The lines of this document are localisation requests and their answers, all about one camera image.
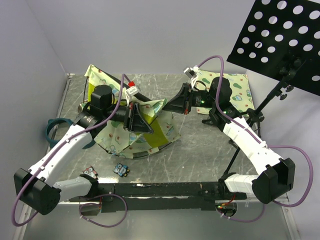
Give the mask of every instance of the white wall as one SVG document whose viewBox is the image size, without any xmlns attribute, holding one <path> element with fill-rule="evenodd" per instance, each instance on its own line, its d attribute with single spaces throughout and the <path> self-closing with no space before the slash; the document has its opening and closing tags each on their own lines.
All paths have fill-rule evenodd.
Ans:
<svg viewBox="0 0 320 240">
<path fill-rule="evenodd" d="M 257 107 L 278 81 L 249 70 L 247 74 L 253 103 Z M 295 88 L 288 93 L 285 100 L 274 98 L 262 111 L 265 116 L 265 120 L 261 123 L 262 139 L 270 145 L 297 146 L 312 160 L 314 168 L 312 189 L 304 203 L 292 209 L 303 240 L 319 239 L 320 235 L 319 104 L 320 96 Z M 295 203 L 307 187 L 309 176 L 307 161 L 301 153 L 293 149 L 275 149 L 275 152 L 283 158 L 291 158 L 295 163 L 294 187 L 288 193 L 290 202 Z"/>
<path fill-rule="evenodd" d="M 68 73 L 181 73 L 227 59 L 254 0 L 26 0 Z M 210 69 L 219 70 L 219 61 Z M 226 63 L 227 73 L 245 70 Z"/>
<path fill-rule="evenodd" d="M 0 238 L 9 240 L 14 173 L 44 155 L 44 127 L 57 114 L 66 74 L 24 0 L 0 1 L 0 32 Z"/>
</svg>

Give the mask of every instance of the cloth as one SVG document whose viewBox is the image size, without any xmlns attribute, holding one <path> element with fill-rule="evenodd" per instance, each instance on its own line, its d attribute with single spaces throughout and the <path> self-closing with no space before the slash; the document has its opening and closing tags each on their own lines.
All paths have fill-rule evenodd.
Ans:
<svg viewBox="0 0 320 240">
<path fill-rule="evenodd" d="M 120 84 L 102 70 L 90 65 L 84 76 L 88 77 L 89 101 L 91 93 L 98 85 L 109 85 L 115 98 L 118 98 Z M 125 99 L 124 91 L 125 87 L 123 88 L 122 99 Z M 159 149 L 179 139 L 181 135 L 176 127 L 173 114 L 162 111 L 167 99 L 143 102 L 133 97 L 132 101 L 140 104 L 140 112 L 154 130 L 154 133 L 130 132 L 124 130 L 122 122 L 109 121 L 94 139 L 108 153 L 132 159 L 136 156 L 143 156 L 144 153 L 145 155 L 154 154 Z"/>
<path fill-rule="evenodd" d="M 209 90 L 211 82 L 214 78 L 220 77 L 220 73 L 209 72 L 200 70 L 200 76 L 198 80 L 206 85 L 206 89 Z M 249 88 L 249 80 L 246 74 L 228 74 L 224 73 L 223 77 L 228 79 L 230 82 L 230 88 L 232 90 L 232 95 L 230 97 L 231 104 L 240 112 L 245 112 L 248 108 L 255 109 L 251 91 Z M 199 90 L 204 90 L 205 86 L 201 83 L 197 83 L 196 87 Z M 197 107 L 196 112 L 198 114 L 209 114 L 211 108 Z"/>
</svg>

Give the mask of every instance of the metal table surface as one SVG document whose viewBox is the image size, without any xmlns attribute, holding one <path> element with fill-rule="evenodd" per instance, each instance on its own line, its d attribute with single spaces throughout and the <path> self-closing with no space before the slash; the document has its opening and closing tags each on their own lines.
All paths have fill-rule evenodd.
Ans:
<svg viewBox="0 0 320 240">
<path fill-rule="evenodd" d="M 141 89 L 141 93 L 152 100 L 170 100 L 188 81 L 184 74 L 129 74 Z M 67 86 L 60 117 L 74 120 L 77 109 L 83 102 L 86 78 L 73 75 Z M 217 181 L 227 168 L 235 147 L 228 143 L 229 138 L 216 127 L 201 122 L 206 115 L 197 114 L 192 108 L 188 115 L 173 113 L 181 138 L 166 148 L 147 157 L 125 159 L 110 155 L 100 146 L 83 149 L 64 168 L 59 181 L 73 179 L 82 171 L 93 166 L 104 183 L 165 183 L 165 182 L 210 182 Z M 58 127 L 55 139 L 66 133 L 65 127 Z M 113 169 L 120 162 L 129 166 L 127 177 L 120 177 Z M 240 152 L 231 172 L 256 174 L 248 158 Z"/>
<path fill-rule="evenodd" d="M 151 99 L 172 98 L 182 82 L 187 80 L 182 74 L 138 74 L 129 77 Z M 67 86 L 60 116 L 74 119 L 83 99 L 85 78 L 74 76 Z M 174 117 L 182 137 L 160 152 L 145 158 L 124 159 L 106 153 L 95 144 L 80 151 L 70 161 L 60 180 L 75 178 L 93 165 L 101 183 L 217 181 L 235 152 L 235 148 L 228 144 L 229 139 L 215 127 L 202 124 L 201 120 L 206 116 L 198 115 L 195 110 L 189 115 L 174 114 Z M 61 138 L 66 131 L 67 128 L 59 126 L 55 137 Z M 127 177 L 120 178 L 113 173 L 118 161 L 130 167 Z M 256 173 L 243 153 L 239 154 L 231 170 L 242 174 Z M 261 212 L 262 205 L 257 199 L 236 202 L 238 219 L 253 219 Z M 108 229 L 80 220 L 79 204 L 61 202 L 50 215 L 39 214 L 25 227 L 17 228 L 16 236 L 19 237 L 15 239 L 300 239 L 291 209 L 274 203 L 268 204 L 262 218 L 253 223 L 223 219 L 216 211 L 200 209 L 129 210 L 121 225 Z M 30 214 L 31 208 L 25 207 L 20 222 Z M 123 214 L 123 211 L 101 213 L 94 220 L 114 224 Z"/>
</svg>

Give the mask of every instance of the black perforated board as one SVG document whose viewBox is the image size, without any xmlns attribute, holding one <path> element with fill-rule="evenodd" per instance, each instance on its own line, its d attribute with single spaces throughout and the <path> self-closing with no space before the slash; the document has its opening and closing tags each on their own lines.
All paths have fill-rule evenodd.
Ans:
<svg viewBox="0 0 320 240">
<path fill-rule="evenodd" d="M 320 96 L 320 80 L 312 80 L 312 78 L 317 79 L 317 76 L 320 76 L 320 39 L 317 39 L 318 36 L 320 38 L 320 32 L 318 32 L 320 31 L 320 16 L 316 19 L 310 19 L 311 12 L 320 11 L 320 4 L 308 0 L 287 0 L 286 7 L 278 9 L 278 3 L 284 1 L 271 0 L 268 4 L 263 4 L 263 2 L 268 2 L 268 0 L 256 0 L 253 4 L 227 61 L 267 77 L 280 80 L 279 63 L 288 53 L 294 54 L 305 59 L 306 62 L 290 81 L 290 84 Z M 296 6 L 303 7 L 303 11 L 300 14 L 294 14 L 293 10 Z M 261 19 L 255 18 L 256 12 L 262 12 Z M 277 21 L 274 24 L 270 24 L 269 19 L 273 16 L 277 17 Z M 293 23 L 289 29 L 284 28 L 284 23 L 287 21 Z M 248 30 L 251 25 L 255 26 L 254 32 Z M 308 30 L 306 33 L 301 34 L 299 29 L 303 26 L 308 27 Z M 268 30 L 269 35 L 262 36 L 263 30 Z M 275 37 L 277 35 L 282 35 L 283 40 L 276 41 Z M 243 38 L 249 38 L 249 43 L 243 43 Z M 289 42 L 291 40 L 297 40 L 297 45 L 290 46 Z M 262 43 L 262 46 L 259 46 L 260 48 L 255 47 L 257 42 Z M 305 51 L 305 45 L 312 45 L 313 48 L 310 51 Z M 269 47 L 275 47 L 275 51 L 273 53 L 268 52 Z M 239 48 L 244 50 L 242 54 L 237 52 Z M 255 53 L 256 57 L 250 58 L 250 53 Z M 267 57 L 268 61 L 262 62 L 261 59 L 263 57 Z"/>
</svg>

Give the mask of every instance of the circular hole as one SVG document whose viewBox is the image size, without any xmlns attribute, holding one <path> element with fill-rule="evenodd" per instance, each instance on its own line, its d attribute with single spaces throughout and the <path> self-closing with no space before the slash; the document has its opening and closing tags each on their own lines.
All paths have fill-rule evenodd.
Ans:
<svg viewBox="0 0 320 240">
<path fill-rule="evenodd" d="M 262 0 L 261 2 L 263 5 L 268 5 L 271 2 L 271 0 Z"/>
<path fill-rule="evenodd" d="M 254 46 L 257 48 L 257 49 L 260 49 L 262 47 L 262 42 L 260 41 L 257 41 Z"/>
<path fill-rule="evenodd" d="M 312 81 L 319 81 L 320 80 L 320 76 L 316 75 L 316 76 L 313 76 L 312 78 Z"/>
<path fill-rule="evenodd" d="M 274 38 L 277 42 L 281 42 L 284 39 L 284 36 L 282 36 L 281 34 L 275 36 Z"/>
<path fill-rule="evenodd" d="M 263 16 L 263 14 L 262 14 L 262 12 L 260 12 L 260 11 L 257 11 L 257 12 L 254 14 L 254 18 L 257 19 L 257 20 L 261 19 L 262 16 Z"/>
<path fill-rule="evenodd" d="M 261 32 L 262 37 L 268 37 L 269 34 L 270 34 L 270 32 L 269 32 L 268 30 L 263 30 L 263 31 Z"/>
<path fill-rule="evenodd" d="M 266 56 L 264 56 L 263 58 L 261 58 L 261 62 L 263 62 L 263 63 L 266 63 L 266 62 L 268 62 L 268 58 L 266 57 Z"/>
<path fill-rule="evenodd" d="M 289 29 L 289 28 L 292 27 L 292 25 L 293 25 L 292 21 L 286 21 L 286 22 L 283 24 L 283 27 L 284 27 L 285 29 Z"/>
<path fill-rule="evenodd" d="M 255 27 L 254 25 L 250 25 L 250 26 L 248 27 L 248 31 L 249 31 L 250 33 L 253 33 L 255 30 L 256 30 L 256 27 Z"/>
<path fill-rule="evenodd" d="M 271 54 L 274 53 L 275 50 L 276 50 L 276 48 L 274 46 L 268 47 L 268 52 L 271 53 Z"/>
<path fill-rule="evenodd" d="M 247 44 L 247 43 L 250 42 L 250 39 L 249 39 L 248 37 L 244 37 L 244 38 L 242 38 L 242 42 L 243 42 L 244 44 Z"/>
<path fill-rule="evenodd" d="M 303 6 L 296 6 L 294 9 L 293 9 L 293 13 L 298 15 L 300 13 L 302 13 L 302 11 L 304 10 L 304 7 Z"/>
<path fill-rule="evenodd" d="M 245 52 L 245 50 L 243 48 L 238 48 L 237 49 L 237 53 L 238 54 L 243 54 Z"/>
<path fill-rule="evenodd" d="M 314 34 L 314 38 L 315 38 L 315 39 L 320 39 L 320 31 L 317 31 L 317 32 Z"/>
<path fill-rule="evenodd" d="M 290 45 L 291 47 L 294 47 L 294 46 L 296 46 L 297 44 L 298 44 L 298 41 L 295 40 L 295 39 L 292 39 L 292 40 L 289 42 L 289 45 Z"/>
<path fill-rule="evenodd" d="M 280 10 L 285 9 L 286 6 L 287 6 L 287 2 L 286 1 L 280 1 L 280 2 L 278 2 L 278 4 L 276 6 Z"/>
<path fill-rule="evenodd" d="M 257 55 L 256 55 L 254 52 L 251 52 L 251 53 L 249 54 L 249 57 L 252 58 L 252 59 L 254 59 L 256 56 L 257 56 Z"/>
<path fill-rule="evenodd" d="M 308 32 L 308 27 L 307 26 L 302 26 L 299 28 L 298 32 L 300 34 L 305 34 L 306 32 Z"/>
<path fill-rule="evenodd" d="M 311 44 L 307 44 L 303 47 L 303 50 L 305 50 L 306 52 L 309 52 L 312 48 L 313 46 Z"/>
<path fill-rule="evenodd" d="M 278 18 L 276 16 L 272 16 L 269 18 L 269 23 L 270 24 L 275 24 L 278 21 Z"/>
<path fill-rule="evenodd" d="M 320 16 L 320 11 L 316 10 L 310 13 L 309 18 L 314 20 L 317 19 Z"/>
</svg>

